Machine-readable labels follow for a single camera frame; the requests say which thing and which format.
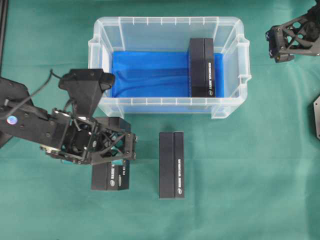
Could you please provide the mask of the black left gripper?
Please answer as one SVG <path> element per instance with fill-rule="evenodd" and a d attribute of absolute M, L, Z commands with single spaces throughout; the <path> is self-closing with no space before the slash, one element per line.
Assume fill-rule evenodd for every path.
<path fill-rule="evenodd" d="M 137 137 L 131 125 L 121 117 L 76 117 L 71 112 L 53 109 L 51 125 L 57 117 L 68 120 L 61 133 L 59 146 L 40 145 L 46 155 L 79 165 L 101 165 L 121 160 L 124 164 L 136 159 Z"/>

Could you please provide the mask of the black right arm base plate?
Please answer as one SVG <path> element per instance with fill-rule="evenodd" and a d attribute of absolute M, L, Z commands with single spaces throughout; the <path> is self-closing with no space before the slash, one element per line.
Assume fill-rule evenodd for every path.
<path fill-rule="evenodd" d="M 320 140 L 320 96 L 317 96 L 311 103 L 311 112 L 313 115 L 315 136 Z"/>

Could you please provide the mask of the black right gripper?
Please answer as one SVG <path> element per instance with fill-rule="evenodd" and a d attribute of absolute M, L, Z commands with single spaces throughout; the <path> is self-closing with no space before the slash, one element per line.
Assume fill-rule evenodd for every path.
<path fill-rule="evenodd" d="M 317 0 L 305 14 L 272 26 L 265 38 L 269 57 L 277 63 L 289 62 L 295 55 L 319 56 L 320 2 Z"/>

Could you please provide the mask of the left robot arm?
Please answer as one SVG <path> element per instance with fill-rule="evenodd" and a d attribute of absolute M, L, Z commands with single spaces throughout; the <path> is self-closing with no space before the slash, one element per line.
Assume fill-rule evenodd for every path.
<path fill-rule="evenodd" d="M 136 135 L 120 117 L 94 117 L 99 101 L 115 82 L 101 69 L 74 69 L 59 79 L 68 92 L 63 109 L 51 113 L 37 107 L 25 85 L 0 81 L 0 143 L 11 137 L 40 145 L 54 159 L 79 165 L 100 165 L 136 158 Z"/>

